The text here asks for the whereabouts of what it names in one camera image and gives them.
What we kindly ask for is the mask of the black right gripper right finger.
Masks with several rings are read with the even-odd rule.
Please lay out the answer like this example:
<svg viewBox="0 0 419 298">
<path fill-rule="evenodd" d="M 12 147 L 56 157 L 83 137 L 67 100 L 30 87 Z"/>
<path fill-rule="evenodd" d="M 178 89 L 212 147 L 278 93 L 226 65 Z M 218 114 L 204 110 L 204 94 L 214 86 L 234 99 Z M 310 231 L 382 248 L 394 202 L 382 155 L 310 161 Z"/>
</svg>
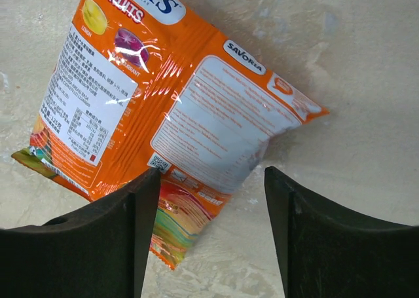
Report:
<svg viewBox="0 0 419 298">
<path fill-rule="evenodd" d="M 346 208 L 273 166 L 264 191 L 286 297 L 418 296 L 418 227 Z"/>
</svg>

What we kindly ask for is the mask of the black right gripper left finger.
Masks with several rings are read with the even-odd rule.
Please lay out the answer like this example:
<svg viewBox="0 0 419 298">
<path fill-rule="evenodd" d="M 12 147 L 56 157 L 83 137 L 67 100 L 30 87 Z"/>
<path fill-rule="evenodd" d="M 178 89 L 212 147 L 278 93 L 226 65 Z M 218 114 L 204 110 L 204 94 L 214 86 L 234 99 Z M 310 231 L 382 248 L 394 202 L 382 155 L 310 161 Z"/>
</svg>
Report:
<svg viewBox="0 0 419 298">
<path fill-rule="evenodd" d="M 140 297 L 160 193 L 151 168 L 44 225 L 1 231 L 2 297 Z"/>
</svg>

